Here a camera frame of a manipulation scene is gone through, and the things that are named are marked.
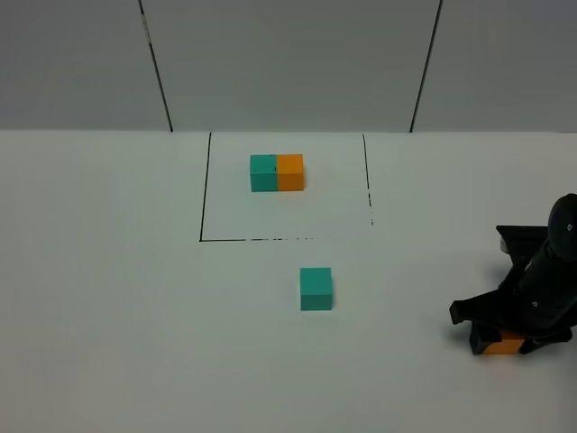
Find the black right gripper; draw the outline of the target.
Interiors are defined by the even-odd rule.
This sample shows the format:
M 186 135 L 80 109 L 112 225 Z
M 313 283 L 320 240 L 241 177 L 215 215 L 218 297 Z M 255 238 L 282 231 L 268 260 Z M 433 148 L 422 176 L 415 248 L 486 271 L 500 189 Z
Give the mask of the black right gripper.
M 482 355 L 501 342 L 496 328 L 549 335 L 526 338 L 518 349 L 521 355 L 569 342 L 576 325 L 576 251 L 567 256 L 557 252 L 545 226 L 498 226 L 497 231 L 512 261 L 505 279 L 497 289 L 450 307 L 455 325 L 472 323 L 472 353 Z

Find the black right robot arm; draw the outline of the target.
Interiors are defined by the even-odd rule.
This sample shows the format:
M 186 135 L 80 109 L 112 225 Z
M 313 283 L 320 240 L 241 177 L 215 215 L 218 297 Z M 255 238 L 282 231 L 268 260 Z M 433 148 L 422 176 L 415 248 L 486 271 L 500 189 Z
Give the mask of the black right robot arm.
M 512 267 L 497 289 L 456 300 L 474 355 L 526 355 L 572 339 L 576 326 L 576 196 L 559 198 L 546 226 L 498 226 Z

